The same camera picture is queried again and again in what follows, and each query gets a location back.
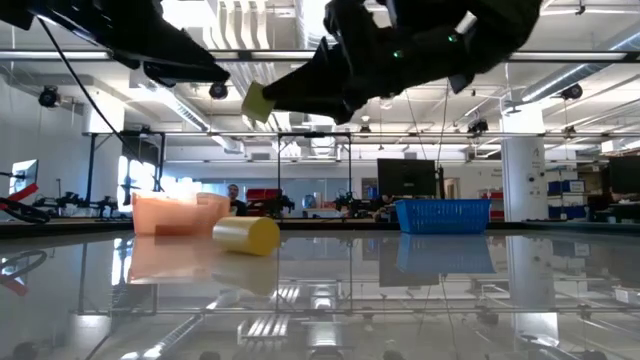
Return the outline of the dark monitor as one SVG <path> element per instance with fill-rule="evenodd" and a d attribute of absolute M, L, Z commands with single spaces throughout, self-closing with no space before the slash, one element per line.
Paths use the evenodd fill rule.
<path fill-rule="evenodd" d="M 640 193 L 640 156 L 612 157 L 608 166 L 614 193 Z"/>

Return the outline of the tilted bright monitor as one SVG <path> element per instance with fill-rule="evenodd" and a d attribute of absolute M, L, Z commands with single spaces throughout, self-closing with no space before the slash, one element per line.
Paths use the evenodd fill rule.
<path fill-rule="evenodd" d="M 9 183 L 9 194 L 24 190 L 37 182 L 39 162 L 37 159 L 15 162 L 12 164 Z"/>

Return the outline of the black computer monitor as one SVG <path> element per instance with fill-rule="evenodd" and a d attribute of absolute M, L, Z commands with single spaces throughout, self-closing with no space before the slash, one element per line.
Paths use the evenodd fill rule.
<path fill-rule="evenodd" d="M 380 195 L 435 196 L 436 164 L 432 160 L 378 159 L 378 192 Z"/>

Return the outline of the black hanging screen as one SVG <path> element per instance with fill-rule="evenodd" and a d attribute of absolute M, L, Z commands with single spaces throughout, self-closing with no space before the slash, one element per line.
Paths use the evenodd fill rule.
<path fill-rule="evenodd" d="M 124 140 L 122 156 L 154 166 L 160 163 L 161 146 L 163 145 L 163 138 L 160 134 L 123 131 L 121 136 Z"/>

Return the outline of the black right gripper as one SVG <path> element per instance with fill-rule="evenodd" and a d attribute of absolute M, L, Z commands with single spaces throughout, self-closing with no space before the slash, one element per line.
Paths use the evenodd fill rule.
<path fill-rule="evenodd" d="M 396 95 L 453 70 L 465 52 L 456 30 L 468 12 L 465 0 L 375 1 L 388 11 L 386 27 L 375 23 L 365 0 L 325 5 L 323 25 L 336 44 L 318 47 L 311 60 L 263 88 L 275 110 L 342 125 L 372 97 Z"/>

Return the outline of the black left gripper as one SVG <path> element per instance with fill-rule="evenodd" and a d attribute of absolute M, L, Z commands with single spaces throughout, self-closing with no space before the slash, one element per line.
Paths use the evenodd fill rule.
<path fill-rule="evenodd" d="M 101 10 L 111 20 L 114 47 L 145 59 L 145 75 L 165 87 L 190 82 L 224 84 L 230 73 L 164 19 L 162 1 L 100 0 Z"/>

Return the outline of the blue slotted plastic basket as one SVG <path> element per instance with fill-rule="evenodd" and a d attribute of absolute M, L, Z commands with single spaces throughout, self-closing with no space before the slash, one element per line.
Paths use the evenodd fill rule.
<path fill-rule="evenodd" d="M 401 231 L 413 235 L 482 234 L 490 220 L 488 199 L 407 199 L 395 203 Z"/>

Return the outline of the person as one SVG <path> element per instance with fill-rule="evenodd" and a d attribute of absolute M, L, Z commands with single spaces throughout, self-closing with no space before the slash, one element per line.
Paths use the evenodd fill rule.
<path fill-rule="evenodd" d="M 246 216 L 248 214 L 247 205 L 239 199 L 239 187 L 236 184 L 228 186 L 228 197 L 230 199 L 230 212 L 235 216 Z"/>

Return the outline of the white pillar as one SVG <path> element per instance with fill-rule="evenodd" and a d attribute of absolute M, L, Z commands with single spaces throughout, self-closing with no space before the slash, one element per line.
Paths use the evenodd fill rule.
<path fill-rule="evenodd" d="M 529 104 L 504 111 L 500 130 L 504 212 L 507 222 L 548 217 L 545 126 L 541 107 Z"/>

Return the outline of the black frame stand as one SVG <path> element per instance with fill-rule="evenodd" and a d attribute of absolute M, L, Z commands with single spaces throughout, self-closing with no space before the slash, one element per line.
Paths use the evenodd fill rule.
<path fill-rule="evenodd" d="M 281 144 L 283 137 L 291 137 L 295 140 L 297 137 L 303 137 L 306 139 L 320 139 L 320 138 L 328 138 L 328 137 L 344 137 L 348 141 L 348 194 L 353 194 L 353 177 L 352 177 L 352 134 L 350 132 L 322 132 L 322 131 L 306 131 L 306 132 L 278 132 L 276 134 L 277 139 L 277 189 L 279 195 L 276 197 L 276 205 L 280 206 L 282 203 L 282 175 L 281 175 L 281 166 L 282 166 L 282 158 L 281 158 Z M 327 222 L 341 222 L 345 223 L 347 218 L 344 216 L 333 217 L 333 218 L 290 218 L 288 219 L 282 213 L 279 214 L 278 224 L 284 224 L 290 220 L 292 223 L 301 223 L 307 221 L 315 221 L 319 223 L 327 223 Z"/>

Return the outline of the translucent orange plastic bin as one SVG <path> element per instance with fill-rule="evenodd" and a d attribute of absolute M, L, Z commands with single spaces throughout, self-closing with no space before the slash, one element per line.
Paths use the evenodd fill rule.
<path fill-rule="evenodd" d="M 136 192 L 131 204 L 139 236 L 209 236 L 231 208 L 228 197 L 206 192 Z"/>

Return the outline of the silver air duct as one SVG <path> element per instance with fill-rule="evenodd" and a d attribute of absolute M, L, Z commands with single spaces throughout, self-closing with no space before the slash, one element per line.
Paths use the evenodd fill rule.
<path fill-rule="evenodd" d="M 597 51 L 640 51 L 640 20 L 618 34 L 598 44 Z M 537 102 L 611 66 L 611 63 L 570 63 L 538 82 L 526 87 L 520 94 L 523 103 Z"/>

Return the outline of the blue bin shelf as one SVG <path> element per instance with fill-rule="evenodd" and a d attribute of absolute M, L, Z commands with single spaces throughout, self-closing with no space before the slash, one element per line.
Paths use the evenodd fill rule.
<path fill-rule="evenodd" d="M 551 219 L 574 220 L 586 217 L 586 191 L 583 180 L 548 183 L 548 212 Z"/>

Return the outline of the red crate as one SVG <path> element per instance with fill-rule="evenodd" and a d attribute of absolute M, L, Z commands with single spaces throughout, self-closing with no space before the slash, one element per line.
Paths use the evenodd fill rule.
<path fill-rule="evenodd" d="M 246 200 L 248 202 L 275 200 L 280 193 L 281 191 L 277 188 L 251 188 L 246 191 Z"/>

